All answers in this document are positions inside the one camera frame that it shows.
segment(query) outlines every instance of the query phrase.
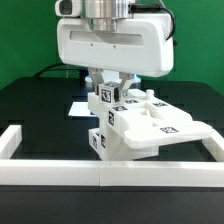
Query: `green wall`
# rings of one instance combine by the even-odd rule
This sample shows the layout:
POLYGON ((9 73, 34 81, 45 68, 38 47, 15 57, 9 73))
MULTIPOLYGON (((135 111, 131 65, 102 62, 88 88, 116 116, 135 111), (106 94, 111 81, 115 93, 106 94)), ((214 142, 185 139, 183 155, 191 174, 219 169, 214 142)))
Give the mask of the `green wall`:
POLYGON ((0 0, 0 88, 57 60, 55 0, 0 0))
MULTIPOLYGON (((1 3, 0 88, 58 61, 55 0, 1 3)), ((179 45, 174 70, 162 80, 204 82, 224 95, 224 1, 164 3, 176 16, 179 45)))

